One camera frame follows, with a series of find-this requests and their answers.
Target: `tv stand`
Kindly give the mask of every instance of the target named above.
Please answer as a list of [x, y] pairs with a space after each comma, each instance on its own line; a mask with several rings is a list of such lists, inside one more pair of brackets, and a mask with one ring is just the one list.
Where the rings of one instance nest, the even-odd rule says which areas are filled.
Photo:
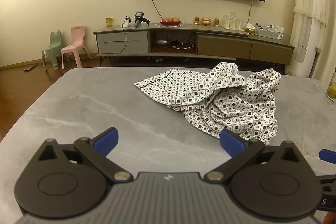
[[[195, 53], [162, 52], [157, 50], [154, 40], [163, 32], [179, 35], [183, 32], [194, 33], [192, 42]], [[162, 56], [198, 57], [235, 60], [249, 59], [289, 65], [294, 47], [280, 39], [249, 35], [243, 31], [226, 30], [221, 26], [183, 24], [179, 27], [157, 27], [151, 23], [135, 28], [133, 25], [122, 29], [121, 26], [105, 27], [93, 33], [96, 36], [100, 66], [104, 57], [116, 56]]]

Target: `drawer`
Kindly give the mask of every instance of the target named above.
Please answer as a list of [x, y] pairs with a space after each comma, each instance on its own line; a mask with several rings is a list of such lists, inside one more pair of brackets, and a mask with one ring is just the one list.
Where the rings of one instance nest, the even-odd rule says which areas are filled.
[[148, 32], [124, 32], [97, 34], [97, 46], [100, 54], [148, 52]]
[[292, 48], [253, 43], [250, 59], [289, 65], [292, 55]]
[[248, 59], [251, 42], [239, 38], [199, 35], [197, 54]]

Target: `fruit plate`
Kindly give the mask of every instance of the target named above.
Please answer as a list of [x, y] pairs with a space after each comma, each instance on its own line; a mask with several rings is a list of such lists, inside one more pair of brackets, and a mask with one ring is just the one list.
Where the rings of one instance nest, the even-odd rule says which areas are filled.
[[163, 22], [163, 21], [160, 21], [160, 23], [162, 25], [166, 25], [166, 26], [176, 26], [176, 25], [180, 24], [181, 21], [179, 21], [179, 22]]

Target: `metal screw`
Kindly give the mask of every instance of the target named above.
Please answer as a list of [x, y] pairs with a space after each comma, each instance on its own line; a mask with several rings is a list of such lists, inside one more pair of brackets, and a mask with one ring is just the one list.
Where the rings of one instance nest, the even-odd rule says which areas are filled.
[[131, 177], [131, 174], [125, 171], [120, 171], [114, 174], [113, 176], [116, 180], [125, 181]]
[[224, 175], [221, 172], [212, 171], [207, 174], [207, 178], [209, 180], [221, 180], [224, 177]]

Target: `gray marble table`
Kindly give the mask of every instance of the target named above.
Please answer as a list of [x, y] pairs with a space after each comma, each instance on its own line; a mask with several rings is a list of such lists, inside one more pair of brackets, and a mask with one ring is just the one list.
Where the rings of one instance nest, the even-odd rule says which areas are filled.
[[[149, 99], [133, 84], [168, 69], [73, 69], [53, 84], [0, 143], [0, 223], [12, 224], [21, 217], [14, 184], [46, 138], [72, 143], [116, 127], [120, 141], [108, 158], [134, 176], [139, 171], [204, 174], [228, 160], [218, 139], [191, 126], [182, 113]], [[318, 159], [320, 149], [336, 150], [336, 110], [319, 82], [283, 76], [275, 97], [278, 133], [271, 144], [292, 140], [317, 174], [336, 173], [336, 165]]]

